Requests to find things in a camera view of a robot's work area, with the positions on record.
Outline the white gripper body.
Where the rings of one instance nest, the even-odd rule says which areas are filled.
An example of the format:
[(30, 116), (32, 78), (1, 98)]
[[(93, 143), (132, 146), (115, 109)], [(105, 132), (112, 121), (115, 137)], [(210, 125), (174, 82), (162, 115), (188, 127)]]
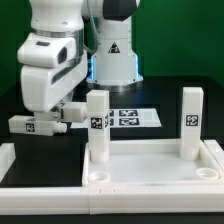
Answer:
[(21, 70), (24, 106), (32, 112), (49, 112), (86, 77), (87, 68), (86, 56), (78, 64), (65, 62), (53, 69), (24, 66)]

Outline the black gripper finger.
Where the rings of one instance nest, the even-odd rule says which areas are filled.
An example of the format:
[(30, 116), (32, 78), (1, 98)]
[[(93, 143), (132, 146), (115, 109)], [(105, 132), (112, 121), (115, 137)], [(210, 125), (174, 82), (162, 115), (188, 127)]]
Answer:
[(34, 117), (42, 121), (61, 121), (63, 119), (62, 108), (59, 106), (53, 107), (49, 112), (35, 112)]

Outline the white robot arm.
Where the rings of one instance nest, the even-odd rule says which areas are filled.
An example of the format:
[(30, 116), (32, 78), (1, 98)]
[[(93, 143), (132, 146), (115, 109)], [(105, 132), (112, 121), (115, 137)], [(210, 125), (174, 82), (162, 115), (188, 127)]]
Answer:
[(132, 15), (141, 0), (29, 0), (32, 32), (19, 48), (26, 109), (38, 120), (78, 121), (82, 81), (122, 91), (140, 83)]

